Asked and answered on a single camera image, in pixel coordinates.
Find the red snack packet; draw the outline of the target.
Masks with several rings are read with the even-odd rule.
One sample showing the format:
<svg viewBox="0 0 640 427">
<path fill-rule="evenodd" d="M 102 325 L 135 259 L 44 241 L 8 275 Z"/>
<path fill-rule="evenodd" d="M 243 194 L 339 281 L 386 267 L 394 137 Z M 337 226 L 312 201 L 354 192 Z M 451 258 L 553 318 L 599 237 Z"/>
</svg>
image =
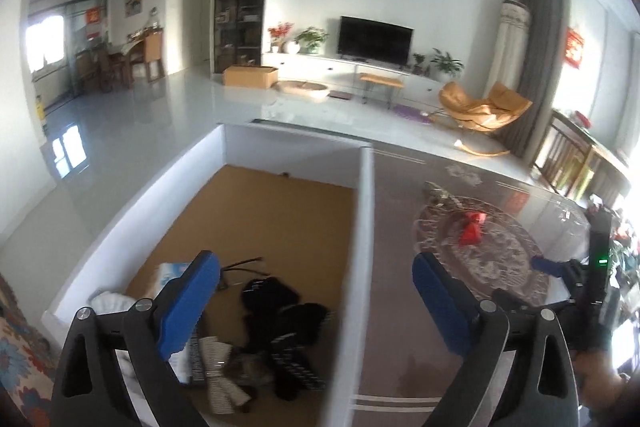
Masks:
<svg viewBox="0 0 640 427">
<path fill-rule="evenodd" d="M 482 241 L 483 225 L 487 219 L 487 213 L 481 211 L 462 211 L 454 214 L 461 231 L 458 236 L 458 245 L 474 246 Z"/>
</svg>

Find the black velvet bow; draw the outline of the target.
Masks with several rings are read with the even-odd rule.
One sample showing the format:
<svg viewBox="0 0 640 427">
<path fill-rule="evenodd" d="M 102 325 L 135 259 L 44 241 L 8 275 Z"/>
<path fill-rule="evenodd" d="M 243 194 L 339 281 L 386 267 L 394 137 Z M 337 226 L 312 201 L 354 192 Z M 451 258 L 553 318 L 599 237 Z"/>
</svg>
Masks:
<svg viewBox="0 0 640 427">
<path fill-rule="evenodd" d="M 245 351 L 257 355 L 271 375 L 273 394 L 294 401 L 305 391 L 321 391 L 324 381 L 307 350 L 320 340 L 330 310 L 303 303 L 277 277 L 250 280 L 241 291 L 245 310 Z"/>
</svg>

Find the white sorting box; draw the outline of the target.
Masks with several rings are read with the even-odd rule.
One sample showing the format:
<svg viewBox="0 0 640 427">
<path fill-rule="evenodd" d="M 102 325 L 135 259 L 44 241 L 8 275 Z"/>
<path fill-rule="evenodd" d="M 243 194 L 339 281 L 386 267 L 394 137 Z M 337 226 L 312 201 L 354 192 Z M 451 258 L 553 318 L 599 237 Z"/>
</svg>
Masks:
<svg viewBox="0 0 640 427">
<path fill-rule="evenodd" d="M 139 296 L 157 265 L 201 251 L 262 258 L 335 312 L 323 426 L 347 426 L 360 381 L 373 260 L 371 144 L 269 124 L 222 124 L 169 164 L 107 225 L 70 273 L 44 329 L 62 343 L 103 289 Z"/>
</svg>

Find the blue white carton box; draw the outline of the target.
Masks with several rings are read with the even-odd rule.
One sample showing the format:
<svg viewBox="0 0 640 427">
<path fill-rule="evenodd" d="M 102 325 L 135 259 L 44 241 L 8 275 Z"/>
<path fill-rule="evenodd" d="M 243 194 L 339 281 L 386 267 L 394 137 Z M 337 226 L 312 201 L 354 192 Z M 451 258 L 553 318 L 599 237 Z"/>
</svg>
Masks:
<svg viewBox="0 0 640 427">
<path fill-rule="evenodd" d="M 157 265 L 146 284 L 145 297 L 153 301 L 153 309 L 167 305 L 169 308 L 183 306 L 193 308 L 198 305 L 196 278 L 198 267 L 193 268 L 190 262 L 163 262 Z M 177 281 L 176 288 L 169 288 L 168 297 L 157 300 L 165 287 Z"/>
</svg>

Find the black eyeglasses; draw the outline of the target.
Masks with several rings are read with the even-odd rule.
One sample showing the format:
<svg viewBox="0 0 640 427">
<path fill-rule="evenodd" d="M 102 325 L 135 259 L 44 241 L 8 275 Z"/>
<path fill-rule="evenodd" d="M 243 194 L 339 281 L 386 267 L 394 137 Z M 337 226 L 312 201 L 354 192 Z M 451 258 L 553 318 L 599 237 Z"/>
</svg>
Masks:
<svg viewBox="0 0 640 427">
<path fill-rule="evenodd" d="M 222 267 L 217 288 L 225 291 L 232 286 L 242 286 L 253 279 L 265 279 L 269 275 L 263 257 L 248 258 Z"/>
</svg>

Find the wooden side chair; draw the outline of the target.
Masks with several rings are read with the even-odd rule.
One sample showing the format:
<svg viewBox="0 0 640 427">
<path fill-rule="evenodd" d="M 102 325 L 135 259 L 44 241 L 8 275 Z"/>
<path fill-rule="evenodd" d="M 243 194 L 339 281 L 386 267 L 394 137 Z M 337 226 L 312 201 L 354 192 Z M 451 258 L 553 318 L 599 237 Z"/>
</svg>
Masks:
<svg viewBox="0 0 640 427">
<path fill-rule="evenodd" d="M 627 166 L 572 118 L 553 109 L 533 167 L 553 192 L 587 205 L 598 196 L 614 208 L 631 188 Z"/>
</svg>

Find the white floor air conditioner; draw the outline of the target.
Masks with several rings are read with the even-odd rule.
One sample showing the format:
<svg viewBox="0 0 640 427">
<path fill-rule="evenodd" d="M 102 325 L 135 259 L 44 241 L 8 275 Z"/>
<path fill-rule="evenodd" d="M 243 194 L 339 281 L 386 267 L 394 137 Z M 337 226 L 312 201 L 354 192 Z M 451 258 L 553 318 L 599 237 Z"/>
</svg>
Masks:
<svg viewBox="0 0 640 427">
<path fill-rule="evenodd" d="M 524 4 L 504 0 L 500 10 L 500 24 L 494 58 L 484 96 L 496 82 L 514 90 L 520 81 L 530 26 L 530 12 Z"/>
</svg>

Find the green plants right of tv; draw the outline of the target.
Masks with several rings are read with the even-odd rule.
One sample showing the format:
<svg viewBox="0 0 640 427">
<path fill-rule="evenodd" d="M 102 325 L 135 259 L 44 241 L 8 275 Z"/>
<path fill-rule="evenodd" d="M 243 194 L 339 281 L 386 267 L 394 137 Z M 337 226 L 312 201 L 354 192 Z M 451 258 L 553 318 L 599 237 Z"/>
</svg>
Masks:
<svg viewBox="0 0 640 427">
<path fill-rule="evenodd" d="M 414 75 L 430 77 L 440 82 L 459 78 L 464 71 L 464 64 L 449 52 L 434 48 L 430 56 L 413 53 L 412 72 Z"/>
</svg>

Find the wooden bench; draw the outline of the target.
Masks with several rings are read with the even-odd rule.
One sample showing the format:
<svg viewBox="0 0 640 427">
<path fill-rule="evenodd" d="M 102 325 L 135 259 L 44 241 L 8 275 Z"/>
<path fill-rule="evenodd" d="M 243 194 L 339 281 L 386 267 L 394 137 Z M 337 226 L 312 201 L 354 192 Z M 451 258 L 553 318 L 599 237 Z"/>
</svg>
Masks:
<svg viewBox="0 0 640 427">
<path fill-rule="evenodd" d="M 364 84 L 362 95 L 363 104 L 369 102 L 370 93 L 374 87 L 383 87 L 386 89 L 386 105 L 388 109 L 391 109 L 394 105 L 394 96 L 405 87 L 400 79 L 367 74 L 366 72 L 359 74 L 358 80 Z"/>
</svg>

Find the round floor cushion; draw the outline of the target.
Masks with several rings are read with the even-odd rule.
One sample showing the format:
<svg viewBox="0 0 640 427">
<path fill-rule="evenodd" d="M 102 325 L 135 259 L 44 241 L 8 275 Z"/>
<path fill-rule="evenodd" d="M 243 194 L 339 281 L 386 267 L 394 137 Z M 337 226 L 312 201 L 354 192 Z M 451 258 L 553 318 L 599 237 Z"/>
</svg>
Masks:
<svg viewBox="0 0 640 427">
<path fill-rule="evenodd" d="M 274 87 L 284 94 L 300 96 L 313 102 L 323 102 L 331 90 L 325 84 L 311 81 L 284 80 L 278 81 Z"/>
</svg>

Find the dining table with chairs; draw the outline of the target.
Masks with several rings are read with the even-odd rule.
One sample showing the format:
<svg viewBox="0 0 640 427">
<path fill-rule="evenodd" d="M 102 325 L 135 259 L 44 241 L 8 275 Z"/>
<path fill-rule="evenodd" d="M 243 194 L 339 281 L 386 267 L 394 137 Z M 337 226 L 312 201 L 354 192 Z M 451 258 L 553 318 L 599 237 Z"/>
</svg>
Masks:
<svg viewBox="0 0 640 427">
<path fill-rule="evenodd" d="M 103 41 L 91 43 L 75 55 L 78 89 L 85 92 L 95 81 L 101 91 L 110 92 L 116 80 L 131 89 L 137 65 L 143 66 L 147 82 L 160 80 L 166 76 L 163 49 L 164 30 L 160 27 L 142 29 L 121 46 Z"/>
</svg>

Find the grey curtain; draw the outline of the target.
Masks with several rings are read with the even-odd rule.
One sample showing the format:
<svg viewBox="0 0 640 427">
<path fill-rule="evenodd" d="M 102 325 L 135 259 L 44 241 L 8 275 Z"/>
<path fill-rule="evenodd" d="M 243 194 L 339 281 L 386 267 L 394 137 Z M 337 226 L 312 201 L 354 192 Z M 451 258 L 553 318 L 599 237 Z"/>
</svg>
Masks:
<svg viewBox="0 0 640 427">
<path fill-rule="evenodd" d="M 544 139 L 560 80 L 570 0 L 521 0 L 530 27 L 516 92 L 532 106 L 500 134 L 510 153 L 530 165 Z"/>
</svg>

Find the black flat television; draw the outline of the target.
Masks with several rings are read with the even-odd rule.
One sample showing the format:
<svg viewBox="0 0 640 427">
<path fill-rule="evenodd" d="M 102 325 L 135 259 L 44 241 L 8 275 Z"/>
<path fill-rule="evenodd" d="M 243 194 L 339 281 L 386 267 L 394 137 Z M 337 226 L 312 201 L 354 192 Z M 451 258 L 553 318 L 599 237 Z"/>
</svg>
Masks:
<svg viewBox="0 0 640 427">
<path fill-rule="evenodd" d="M 377 20 L 342 16 L 337 54 L 385 64 L 405 65 L 413 29 Z"/>
</svg>

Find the red flower plant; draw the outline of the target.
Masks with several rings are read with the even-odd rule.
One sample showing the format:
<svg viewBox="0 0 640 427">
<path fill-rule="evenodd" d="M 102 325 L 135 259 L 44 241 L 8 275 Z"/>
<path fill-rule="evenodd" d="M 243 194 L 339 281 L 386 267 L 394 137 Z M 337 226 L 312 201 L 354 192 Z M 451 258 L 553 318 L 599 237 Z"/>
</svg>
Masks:
<svg viewBox="0 0 640 427">
<path fill-rule="evenodd" d="M 270 51 L 272 53 L 279 53 L 282 46 L 285 44 L 288 35 L 293 29 L 294 24 L 290 22 L 278 23 L 277 25 L 268 28 L 268 34 L 270 38 Z"/>
</svg>

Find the green potted plant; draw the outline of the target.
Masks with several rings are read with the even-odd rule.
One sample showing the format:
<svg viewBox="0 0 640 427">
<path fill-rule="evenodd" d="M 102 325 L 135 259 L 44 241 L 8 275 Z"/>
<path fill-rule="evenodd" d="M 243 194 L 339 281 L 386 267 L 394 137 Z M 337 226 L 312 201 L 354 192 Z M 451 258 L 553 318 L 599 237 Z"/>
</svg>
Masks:
<svg viewBox="0 0 640 427">
<path fill-rule="evenodd" d="M 295 41 L 305 54 L 318 54 L 329 38 L 329 33 L 319 27 L 309 26 L 301 31 Z"/>
</svg>

